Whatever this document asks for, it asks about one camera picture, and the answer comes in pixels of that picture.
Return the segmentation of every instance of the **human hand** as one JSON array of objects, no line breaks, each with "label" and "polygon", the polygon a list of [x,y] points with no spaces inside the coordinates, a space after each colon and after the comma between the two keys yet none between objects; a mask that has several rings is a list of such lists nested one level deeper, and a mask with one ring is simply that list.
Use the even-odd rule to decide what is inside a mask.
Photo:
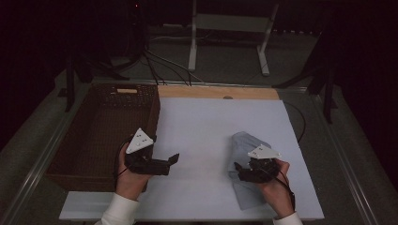
[{"label": "human hand", "polygon": [[[281,171],[277,178],[288,185],[289,180],[287,179],[286,174],[289,170],[290,164],[288,162],[278,160],[277,158],[275,158],[275,160],[280,166]],[[275,210],[278,218],[285,218],[295,213],[289,191],[277,180],[272,179],[267,183],[256,185],[260,188],[267,203]]]},{"label": "human hand", "polygon": [[141,192],[144,189],[149,178],[152,177],[150,174],[138,174],[131,172],[130,170],[126,170],[125,166],[125,156],[126,149],[129,146],[128,143],[125,143],[120,151],[119,155],[119,168],[118,173],[120,175],[117,177],[116,184],[116,194],[133,201],[137,201],[138,196],[140,196]]}]

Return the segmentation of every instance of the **brown basket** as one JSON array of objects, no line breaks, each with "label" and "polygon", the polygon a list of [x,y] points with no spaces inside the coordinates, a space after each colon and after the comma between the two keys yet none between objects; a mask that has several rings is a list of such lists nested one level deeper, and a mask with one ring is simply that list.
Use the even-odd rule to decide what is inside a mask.
[{"label": "brown basket", "polygon": [[119,145],[138,128],[154,136],[160,110],[156,85],[93,84],[46,176],[65,190],[114,191]]}]

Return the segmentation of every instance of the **white sleeve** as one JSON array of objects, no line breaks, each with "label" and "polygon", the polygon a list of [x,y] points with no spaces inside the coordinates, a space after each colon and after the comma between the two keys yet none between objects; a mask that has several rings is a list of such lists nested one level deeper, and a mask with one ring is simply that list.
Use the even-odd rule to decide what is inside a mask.
[{"label": "white sleeve", "polygon": [[288,217],[281,219],[273,219],[274,225],[302,225],[301,219],[299,219],[299,215],[294,213]]},{"label": "white sleeve", "polygon": [[134,223],[133,214],[138,205],[138,202],[114,193],[111,204],[103,213],[101,221],[98,221],[95,225],[131,225]]}]

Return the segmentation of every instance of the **white table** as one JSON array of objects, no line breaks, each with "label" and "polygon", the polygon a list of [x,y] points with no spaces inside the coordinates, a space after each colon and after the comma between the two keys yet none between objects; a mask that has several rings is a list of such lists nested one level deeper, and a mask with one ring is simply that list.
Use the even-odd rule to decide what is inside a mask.
[{"label": "white table", "polygon": [[[161,97],[154,158],[180,153],[169,176],[153,177],[140,196],[138,221],[244,221],[275,216],[267,205],[241,211],[226,172],[231,136],[246,131],[291,164],[290,186],[302,219],[324,215],[280,100]],[[70,192],[60,219],[98,220],[112,193]]]}]

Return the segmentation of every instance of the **white stand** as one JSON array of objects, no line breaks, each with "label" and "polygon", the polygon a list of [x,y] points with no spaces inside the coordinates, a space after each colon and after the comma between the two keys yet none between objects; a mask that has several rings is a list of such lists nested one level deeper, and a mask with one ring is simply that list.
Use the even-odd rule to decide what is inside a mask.
[{"label": "white stand", "polygon": [[270,17],[243,17],[243,16],[225,16],[210,15],[196,12],[196,0],[193,0],[192,7],[192,36],[191,51],[188,70],[195,71],[196,67],[196,29],[209,30],[232,30],[246,32],[265,32],[263,43],[257,46],[258,59],[264,76],[269,76],[268,63],[266,59],[265,49],[272,31],[273,22],[278,11],[278,4],[272,10]]}]

